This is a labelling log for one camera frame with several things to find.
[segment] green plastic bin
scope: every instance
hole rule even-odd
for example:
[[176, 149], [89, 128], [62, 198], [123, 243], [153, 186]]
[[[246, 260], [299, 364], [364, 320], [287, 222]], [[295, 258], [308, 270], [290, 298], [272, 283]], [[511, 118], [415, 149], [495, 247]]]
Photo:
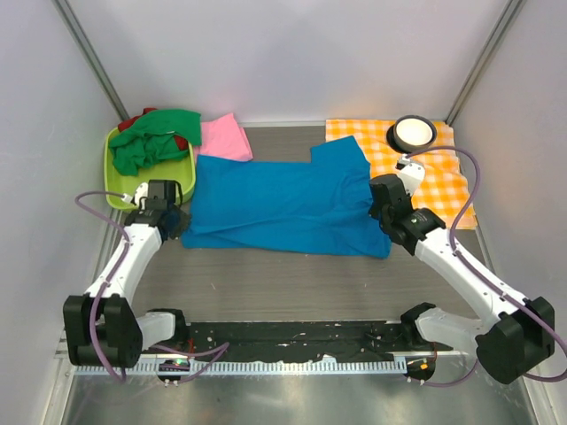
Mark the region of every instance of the green plastic bin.
[[[134, 195], [136, 188], [149, 180], [177, 180], [183, 189], [183, 202], [193, 196], [195, 189], [195, 159], [193, 148], [189, 145], [189, 155], [181, 161], [168, 160], [160, 162], [151, 168], [140, 168], [138, 175], [122, 175], [113, 165], [113, 153], [108, 149], [108, 143], [120, 131], [114, 128], [105, 141], [105, 189], [112, 192], [129, 193]], [[107, 196], [106, 200], [117, 210], [134, 210], [136, 206], [122, 201], [119, 197]]]

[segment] white wall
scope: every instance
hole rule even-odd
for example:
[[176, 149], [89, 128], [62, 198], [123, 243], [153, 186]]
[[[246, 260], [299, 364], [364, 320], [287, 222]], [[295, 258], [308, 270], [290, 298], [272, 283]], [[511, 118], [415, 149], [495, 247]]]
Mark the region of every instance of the white wall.
[[[497, 272], [555, 307], [567, 338], [567, 3], [526, 2], [455, 125], [480, 160], [475, 203]], [[567, 367], [562, 352], [549, 374]], [[567, 382], [549, 384], [567, 421]]]
[[445, 118], [506, 0], [72, 0], [130, 114]]
[[49, 1], [0, 2], [0, 76], [0, 423], [25, 425], [45, 408], [63, 302], [92, 278], [102, 225], [73, 197], [103, 188], [118, 118]]

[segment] blue shirt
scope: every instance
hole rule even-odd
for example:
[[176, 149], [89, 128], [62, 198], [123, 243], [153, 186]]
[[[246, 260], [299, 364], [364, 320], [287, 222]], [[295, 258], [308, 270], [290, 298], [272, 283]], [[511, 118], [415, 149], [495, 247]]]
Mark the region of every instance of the blue shirt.
[[183, 246], [386, 258], [391, 242], [368, 215], [369, 162], [354, 137], [315, 146], [311, 159], [199, 156]]

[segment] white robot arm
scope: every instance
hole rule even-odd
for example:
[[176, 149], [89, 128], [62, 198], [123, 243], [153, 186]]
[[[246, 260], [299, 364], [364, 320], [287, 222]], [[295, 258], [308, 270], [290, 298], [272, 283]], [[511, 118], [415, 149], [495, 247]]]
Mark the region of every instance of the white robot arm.
[[[414, 209], [411, 197], [425, 176], [424, 167], [405, 155], [397, 174], [370, 181], [373, 205], [369, 214], [394, 243], [433, 268], [469, 303], [478, 319], [446, 313], [421, 304], [405, 313], [415, 323], [416, 336], [478, 356], [486, 371], [501, 383], [511, 383], [554, 352], [553, 338], [503, 296], [490, 290], [457, 258], [445, 223], [431, 210]], [[458, 251], [509, 298], [525, 305], [552, 328], [553, 307], [544, 298], [533, 301], [509, 287], [457, 242]]]
[[[175, 341], [186, 339], [181, 311], [152, 310], [136, 318], [130, 308], [150, 259], [168, 238], [178, 237], [189, 223], [189, 216], [175, 205], [178, 187], [173, 181], [149, 181], [140, 185], [133, 196], [138, 209], [126, 218], [125, 235], [104, 271], [84, 295], [67, 298], [63, 318], [69, 359], [73, 364], [99, 366], [99, 349], [113, 367], [133, 367], [142, 351], [152, 345], [172, 338]], [[126, 255], [123, 253], [125, 244], [128, 245]], [[103, 316], [104, 322], [96, 325], [93, 336], [89, 329], [90, 311], [96, 300], [96, 317]]]

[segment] yellow gingham cloth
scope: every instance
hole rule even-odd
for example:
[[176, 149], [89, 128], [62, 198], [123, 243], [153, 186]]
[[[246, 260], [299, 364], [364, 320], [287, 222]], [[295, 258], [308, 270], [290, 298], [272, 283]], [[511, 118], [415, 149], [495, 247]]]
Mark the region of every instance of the yellow gingham cloth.
[[[388, 120], [327, 120], [325, 140], [330, 142], [353, 135], [370, 163], [370, 176], [398, 173], [396, 163], [401, 154], [386, 141], [386, 131], [395, 121]], [[441, 121], [433, 122], [437, 140], [433, 146], [454, 146], [453, 129]], [[433, 210], [446, 224], [454, 218], [469, 198], [467, 179], [459, 171], [459, 159], [454, 151], [434, 151], [414, 157], [425, 166], [425, 179], [412, 197], [415, 208]], [[477, 225], [472, 205], [459, 221], [458, 228]]]

